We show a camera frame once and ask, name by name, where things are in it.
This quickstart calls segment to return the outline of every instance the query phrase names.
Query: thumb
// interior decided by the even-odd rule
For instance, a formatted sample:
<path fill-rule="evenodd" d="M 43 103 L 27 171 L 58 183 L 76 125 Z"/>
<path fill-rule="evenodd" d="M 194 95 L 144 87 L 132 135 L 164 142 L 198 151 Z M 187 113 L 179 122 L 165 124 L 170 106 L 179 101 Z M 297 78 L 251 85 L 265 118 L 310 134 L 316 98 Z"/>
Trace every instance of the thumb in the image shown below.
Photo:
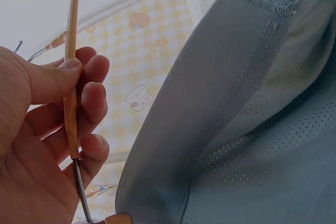
<path fill-rule="evenodd" d="M 30 79 L 31 103 L 46 104 L 61 100 L 75 88 L 81 72 L 79 59 L 69 59 L 59 67 L 28 63 L 25 70 Z"/>

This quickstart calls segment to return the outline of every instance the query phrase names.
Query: metal rod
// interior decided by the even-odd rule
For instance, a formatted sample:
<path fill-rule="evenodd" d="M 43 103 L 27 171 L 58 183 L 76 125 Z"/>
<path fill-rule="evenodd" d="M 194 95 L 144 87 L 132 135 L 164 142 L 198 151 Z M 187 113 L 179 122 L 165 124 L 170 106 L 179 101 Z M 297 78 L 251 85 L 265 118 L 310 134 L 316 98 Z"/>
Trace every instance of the metal rod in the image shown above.
<path fill-rule="evenodd" d="M 76 183 L 77 183 L 77 188 L 78 188 L 78 195 L 80 198 L 80 202 L 82 203 L 82 206 L 83 206 L 86 221 L 88 223 L 93 223 L 91 214 L 89 211 L 88 202 L 87 202 L 86 195 L 85 195 L 85 189 L 84 189 L 83 180 L 82 180 L 81 173 L 80 173 L 78 158 L 73 159 L 73 166 L 75 169 L 75 178 L 76 178 Z"/>
<path fill-rule="evenodd" d="M 31 62 L 32 60 L 36 59 L 37 57 L 39 57 L 40 55 L 42 55 L 45 51 L 46 51 L 46 49 L 45 49 L 45 48 L 42 48 L 40 51 L 34 53 L 34 54 L 28 59 L 28 62 Z"/>
<path fill-rule="evenodd" d="M 19 51 L 19 49 L 20 49 L 20 47 L 22 46 L 22 44 L 23 44 L 23 41 L 20 40 L 19 45 L 18 45 L 17 48 L 14 50 L 14 53 L 17 53 L 17 52 Z"/>

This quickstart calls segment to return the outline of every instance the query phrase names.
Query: flower print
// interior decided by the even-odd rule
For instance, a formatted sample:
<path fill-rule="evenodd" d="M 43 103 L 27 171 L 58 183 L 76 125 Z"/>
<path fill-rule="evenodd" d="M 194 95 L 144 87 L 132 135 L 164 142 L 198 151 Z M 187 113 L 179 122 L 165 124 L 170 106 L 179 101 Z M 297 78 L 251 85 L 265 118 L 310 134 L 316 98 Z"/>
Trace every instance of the flower print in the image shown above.
<path fill-rule="evenodd" d="M 162 39 L 158 39 L 156 41 L 156 46 L 157 47 L 164 47 L 168 44 L 169 40 L 167 40 L 166 38 L 162 38 Z"/>

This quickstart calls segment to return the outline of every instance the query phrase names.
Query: finger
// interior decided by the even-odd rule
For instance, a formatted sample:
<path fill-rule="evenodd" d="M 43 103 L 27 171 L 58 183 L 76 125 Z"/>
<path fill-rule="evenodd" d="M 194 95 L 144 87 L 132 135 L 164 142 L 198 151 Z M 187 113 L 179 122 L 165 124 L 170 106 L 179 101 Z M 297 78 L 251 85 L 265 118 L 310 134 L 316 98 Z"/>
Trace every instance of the finger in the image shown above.
<path fill-rule="evenodd" d="M 77 119 L 79 141 L 83 136 L 92 133 L 107 114 L 108 106 L 104 86 L 96 82 L 88 83 L 83 89 L 81 103 Z M 58 164 L 69 155 L 68 138 L 64 126 L 46 137 L 43 142 Z"/>
<path fill-rule="evenodd" d="M 82 59 L 83 54 L 79 54 L 82 64 L 86 65 L 81 78 L 77 83 L 77 105 L 81 105 L 81 94 L 83 87 L 88 82 L 102 83 L 109 70 L 109 61 L 103 56 L 94 56 L 89 61 Z M 56 103 L 49 103 L 29 111 L 25 117 L 20 134 L 34 135 L 44 138 L 63 125 L 64 112 L 63 100 Z"/>
<path fill-rule="evenodd" d="M 82 64 L 76 58 L 63 62 L 57 68 L 29 62 L 23 67 L 29 76 L 32 104 L 59 101 L 75 88 L 82 73 Z"/>
<path fill-rule="evenodd" d="M 91 59 L 91 57 L 96 55 L 96 51 L 91 48 L 91 47 L 83 47 L 80 49 L 76 50 L 76 58 L 80 60 L 80 62 L 82 62 L 82 66 L 83 68 L 86 66 L 86 64 L 89 62 L 89 60 Z M 44 67 L 55 67 L 57 68 L 59 65 L 61 65 L 64 62 L 64 58 L 61 58 L 57 61 L 54 61 L 52 63 L 49 64 L 45 64 L 43 65 Z"/>
<path fill-rule="evenodd" d="M 110 62 L 106 57 L 97 55 L 90 58 L 76 86 L 78 105 L 81 104 L 81 94 L 84 86 L 90 81 L 102 83 L 109 69 Z"/>
<path fill-rule="evenodd" d="M 79 166 L 84 188 L 87 188 L 107 160 L 109 156 L 109 144 L 101 136 L 87 135 L 82 138 L 81 146 L 82 151 L 80 153 Z M 76 178 L 73 171 L 73 164 L 64 169 L 64 173 L 76 187 Z"/>

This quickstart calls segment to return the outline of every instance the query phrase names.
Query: fingernail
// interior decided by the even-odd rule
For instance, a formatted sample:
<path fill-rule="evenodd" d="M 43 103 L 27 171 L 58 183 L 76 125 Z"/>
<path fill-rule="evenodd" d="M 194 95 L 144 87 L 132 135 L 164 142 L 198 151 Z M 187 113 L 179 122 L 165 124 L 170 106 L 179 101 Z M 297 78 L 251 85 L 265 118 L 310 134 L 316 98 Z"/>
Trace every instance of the fingernail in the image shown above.
<path fill-rule="evenodd" d="M 80 60 L 77 58 L 69 59 L 65 62 L 63 62 L 59 67 L 60 68 L 67 68 L 67 69 L 72 69 L 76 68 L 80 65 Z"/>
<path fill-rule="evenodd" d="M 104 145 L 105 144 L 105 140 L 103 139 L 102 136 L 100 135 L 94 135 L 97 139 L 97 141 L 99 142 L 100 145 Z"/>

